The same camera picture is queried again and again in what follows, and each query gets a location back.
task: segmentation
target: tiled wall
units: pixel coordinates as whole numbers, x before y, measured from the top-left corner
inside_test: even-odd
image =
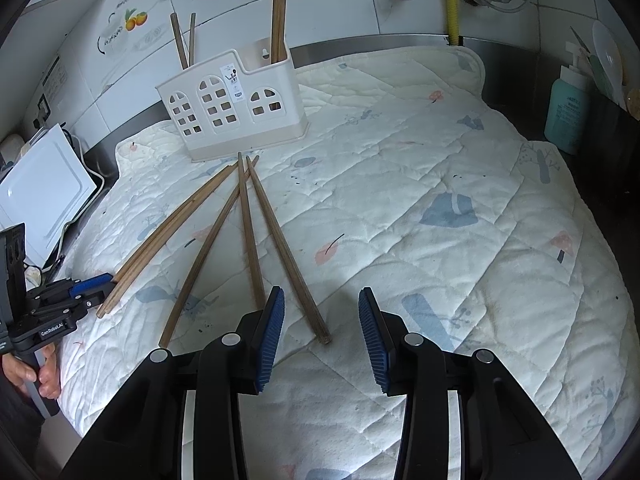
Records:
[[[565,43],[576,43],[570,27],[594,52],[591,30],[593,22],[600,20],[612,32],[620,48],[628,87],[640,86],[640,51],[608,0],[538,0],[538,3],[542,52],[570,62],[571,55],[565,51]]]
[[[532,2],[519,14],[460,3],[460,32],[538,50],[538,8]],[[184,32],[196,12],[196,61],[270,34],[271,0],[100,0],[60,49],[68,80],[51,120],[68,121],[90,148],[157,102],[155,86],[180,70],[169,21],[174,9]],[[146,21],[141,16],[141,24],[127,30],[126,14],[140,12]],[[289,46],[398,32],[445,33],[444,0],[288,0]],[[38,97],[25,115],[28,132]]]

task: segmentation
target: dark sleeve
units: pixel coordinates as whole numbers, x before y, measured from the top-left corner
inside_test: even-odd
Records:
[[[43,422],[33,403],[14,388],[0,366],[0,431],[32,466]]]

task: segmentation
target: sticker on chopstick holder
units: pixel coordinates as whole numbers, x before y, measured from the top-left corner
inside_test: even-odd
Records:
[[[238,78],[238,71],[233,63],[220,67],[222,77],[225,80],[226,90],[231,95],[231,100],[235,103],[244,101],[244,90]]]

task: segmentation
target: white plastic basket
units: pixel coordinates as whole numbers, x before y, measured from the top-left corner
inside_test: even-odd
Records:
[[[271,64],[270,38],[197,63],[157,86],[194,161],[303,137],[308,128],[291,54]]]

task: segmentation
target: human hand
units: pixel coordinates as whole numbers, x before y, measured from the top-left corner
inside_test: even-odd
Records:
[[[58,359],[56,357],[56,347],[52,343],[42,348],[45,358],[44,366],[40,368],[38,380],[40,381],[40,396],[46,399],[57,399],[60,396],[60,370],[58,369]],[[15,358],[11,354],[2,356],[2,370],[4,376],[13,384],[23,395],[29,397],[27,387],[24,381],[36,380],[36,372],[29,365]]]

